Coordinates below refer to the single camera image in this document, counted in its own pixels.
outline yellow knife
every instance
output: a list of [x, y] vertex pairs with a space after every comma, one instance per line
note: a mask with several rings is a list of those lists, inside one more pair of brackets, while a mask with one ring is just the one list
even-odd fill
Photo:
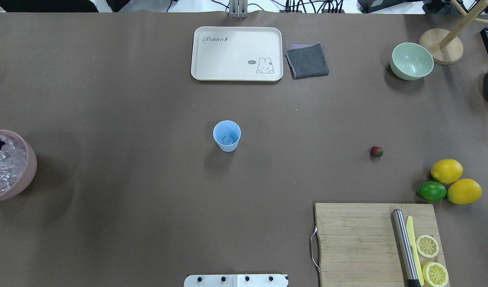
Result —
[[417, 255], [416, 237], [414, 235], [414, 223], [412, 223], [412, 216], [407, 216], [405, 227], [407, 227], [407, 236], [409, 236], [409, 244], [412, 248], [412, 255], [414, 256], [417, 279], [419, 280], [419, 285], [423, 286], [425, 284], [425, 280], [423, 279], [423, 274], [421, 273], [421, 264], [419, 263], [419, 256]]

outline metal bracket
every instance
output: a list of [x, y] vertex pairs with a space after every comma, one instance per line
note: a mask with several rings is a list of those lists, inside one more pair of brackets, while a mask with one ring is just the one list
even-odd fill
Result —
[[228, 17], [248, 18], [248, 0], [230, 0], [228, 8]]
[[317, 234], [319, 232], [319, 228], [315, 225], [315, 230], [313, 231], [313, 234], [311, 235], [311, 238], [310, 238], [310, 241], [309, 241], [309, 254], [311, 256], [311, 261], [313, 261], [313, 263], [315, 264], [315, 267], [317, 267], [317, 271], [319, 273], [321, 273], [321, 270], [320, 270], [320, 266], [317, 264], [317, 262], [315, 261], [315, 258], [313, 258], [313, 237], [315, 236], [315, 234]]

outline cutting board handle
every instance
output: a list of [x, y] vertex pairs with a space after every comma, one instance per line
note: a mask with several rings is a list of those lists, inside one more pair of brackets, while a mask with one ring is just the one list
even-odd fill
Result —
[[315, 258], [313, 258], [313, 237], [315, 234], [319, 232], [319, 228], [315, 225], [315, 230], [313, 230], [313, 234], [311, 235], [310, 241], [309, 241], [309, 254], [311, 256], [311, 260], [313, 261], [313, 264], [315, 264], [315, 267], [317, 267], [317, 271], [320, 273], [320, 266], [319, 264], [315, 261]]

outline blue cup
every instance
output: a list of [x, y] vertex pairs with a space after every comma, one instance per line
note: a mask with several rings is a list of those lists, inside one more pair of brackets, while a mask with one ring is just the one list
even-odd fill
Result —
[[225, 152], [233, 152], [240, 140], [240, 127], [231, 120], [219, 122], [214, 127], [214, 140]]

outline wooden base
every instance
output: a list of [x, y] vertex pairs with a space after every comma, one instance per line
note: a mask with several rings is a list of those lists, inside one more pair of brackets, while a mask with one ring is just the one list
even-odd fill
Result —
[[450, 31], [445, 29], [430, 29], [421, 35], [419, 44], [427, 49], [434, 62], [441, 65], [456, 63], [464, 54], [464, 46], [458, 37], [455, 37], [446, 47], [440, 48], [439, 43], [448, 35]]

